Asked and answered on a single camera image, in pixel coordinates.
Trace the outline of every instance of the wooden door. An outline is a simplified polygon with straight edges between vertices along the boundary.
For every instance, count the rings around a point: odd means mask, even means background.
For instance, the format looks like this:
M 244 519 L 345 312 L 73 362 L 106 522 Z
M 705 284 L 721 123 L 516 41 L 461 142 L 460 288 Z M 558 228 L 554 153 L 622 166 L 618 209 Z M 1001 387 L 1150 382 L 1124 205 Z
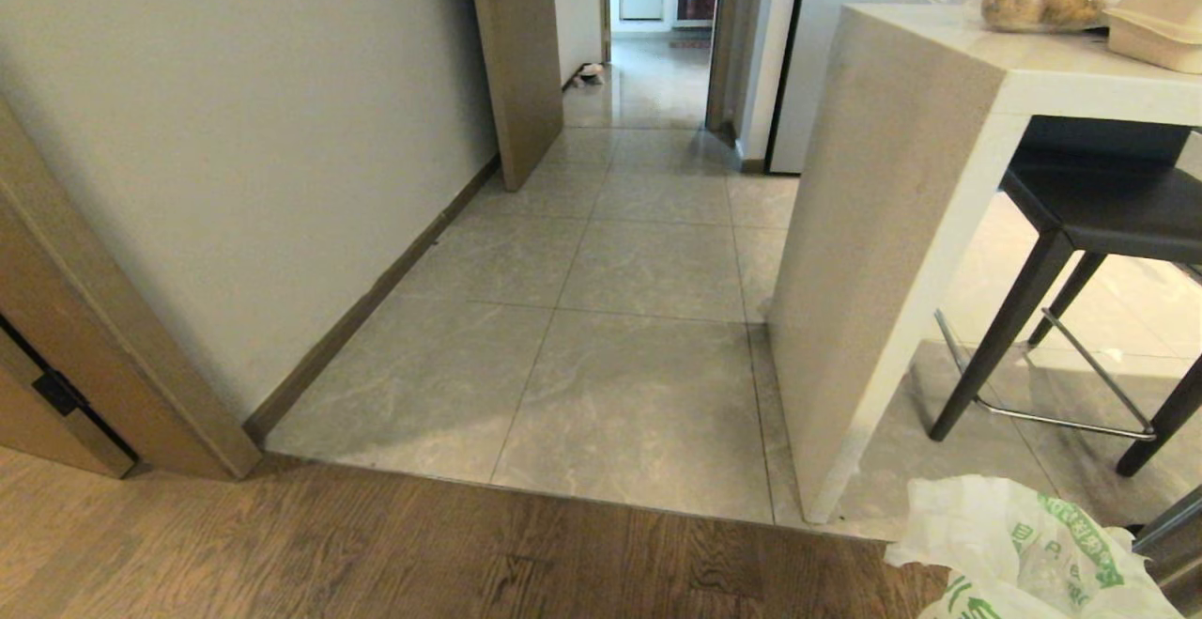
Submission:
M 505 188 L 530 177 L 564 127 L 555 0 L 476 0 Z
M 34 361 L 0 316 L 0 446 L 120 477 L 133 459 L 113 441 L 65 376 Z

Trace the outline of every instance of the black stool seat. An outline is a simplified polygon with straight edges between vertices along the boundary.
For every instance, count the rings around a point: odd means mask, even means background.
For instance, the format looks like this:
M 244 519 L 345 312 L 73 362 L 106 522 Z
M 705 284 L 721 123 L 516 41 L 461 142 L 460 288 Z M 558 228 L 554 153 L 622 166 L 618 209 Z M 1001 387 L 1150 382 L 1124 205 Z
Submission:
M 1202 181 L 1176 168 L 1189 127 L 1117 123 L 1085 118 L 1034 118 L 1014 153 L 1002 188 L 1040 238 L 1006 294 L 989 331 L 944 406 L 929 435 L 942 441 L 1035 314 L 1073 251 L 1081 262 L 1048 308 L 1028 344 L 1040 344 L 1084 288 L 1107 255 L 1142 256 L 1174 263 L 1202 263 Z M 1096 362 L 1088 358 L 1095 369 Z M 1127 431 L 989 407 L 990 412 L 1034 422 L 1137 439 L 1119 460 L 1132 476 L 1202 409 L 1198 358 L 1155 413 L 1150 427 L 1121 393 L 1144 431 Z
M 1174 166 L 1018 151 L 1002 181 L 1039 231 L 1077 250 L 1202 263 L 1202 181 Z

